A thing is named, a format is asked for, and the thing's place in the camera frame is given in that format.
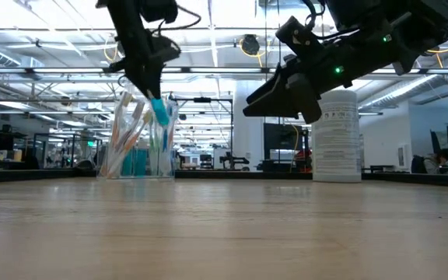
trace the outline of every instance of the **ceiling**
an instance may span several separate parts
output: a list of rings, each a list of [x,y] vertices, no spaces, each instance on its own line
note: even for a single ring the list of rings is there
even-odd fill
[[[115,30],[106,9],[95,9],[96,0],[32,0],[27,1],[31,11],[23,8],[19,0],[0,0],[0,53],[17,61],[33,58],[35,65],[47,68],[103,68],[110,60],[119,59],[114,43]],[[268,1],[258,3],[254,0],[178,0],[179,5],[201,15],[201,22],[189,30],[163,31],[163,35],[177,42],[183,54],[168,63],[168,67],[219,67],[219,68],[274,68],[281,57],[292,53],[284,44],[275,39],[278,26],[295,16],[300,22],[309,15],[308,9],[298,0]],[[194,17],[180,12],[175,23],[181,26],[192,23]],[[148,28],[156,28],[158,22],[145,23]],[[333,19],[327,12],[317,20],[318,33],[335,32]],[[246,56],[240,49],[240,39],[245,34],[254,34],[261,44],[263,55],[259,58]],[[442,48],[448,48],[448,42]],[[442,55],[446,64],[448,52]],[[435,57],[421,57],[416,68],[436,68]],[[0,97],[28,99],[39,93],[37,98],[57,99],[64,96],[81,99],[104,100],[116,96],[112,89],[121,91],[115,78],[102,81],[106,77],[92,75],[43,75],[48,82],[19,80],[18,75],[0,75]],[[89,82],[53,82],[61,80],[88,80]],[[264,75],[246,73],[213,75],[192,75],[184,73],[165,73],[162,90],[173,92],[180,98],[208,96],[212,98],[232,98],[236,91],[236,81],[265,79]],[[359,95],[359,100],[367,100],[378,92],[410,77],[385,77],[381,79],[359,79],[354,81],[351,90]],[[60,103],[35,104],[39,110],[84,110],[81,103],[64,107]],[[113,110],[113,103],[102,103],[95,109]],[[230,116],[220,104],[187,103],[181,110],[206,111],[208,114],[188,115],[188,124],[229,124]],[[0,110],[15,109],[0,104]],[[58,116],[48,118],[60,120]],[[95,116],[90,120],[81,117],[87,124],[97,124]]]

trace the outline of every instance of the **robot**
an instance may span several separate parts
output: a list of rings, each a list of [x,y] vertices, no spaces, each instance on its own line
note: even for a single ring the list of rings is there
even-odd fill
[[[310,10],[309,22],[291,17],[276,32],[295,54],[285,56],[274,76],[250,94],[245,116],[298,118],[301,113],[307,124],[313,123],[321,116],[317,101],[322,93],[350,87],[354,79],[389,64],[398,75],[408,73],[421,54],[448,41],[448,0],[317,0],[321,12],[311,0],[302,1]],[[105,72],[124,69],[163,124],[160,78],[180,48],[160,34],[163,28],[158,36],[157,30],[145,29],[140,15],[148,22],[172,23],[179,9],[189,11],[176,0],[99,0],[97,7],[108,8],[125,53]],[[338,33],[319,37],[312,30],[327,8]]]

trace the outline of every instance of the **table surface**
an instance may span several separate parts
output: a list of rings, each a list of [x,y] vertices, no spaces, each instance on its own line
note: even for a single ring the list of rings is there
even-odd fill
[[[0,279],[448,279],[448,187],[4,183]]]

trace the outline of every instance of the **person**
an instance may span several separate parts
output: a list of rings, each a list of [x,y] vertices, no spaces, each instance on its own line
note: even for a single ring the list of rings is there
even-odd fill
[[[448,149],[441,149],[431,157],[426,157],[423,163],[427,174],[440,174],[440,167],[448,162]]]

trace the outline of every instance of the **workstation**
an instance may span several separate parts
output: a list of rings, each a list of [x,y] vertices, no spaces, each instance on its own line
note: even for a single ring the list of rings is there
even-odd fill
[[[448,279],[448,0],[1,0],[1,278]]]

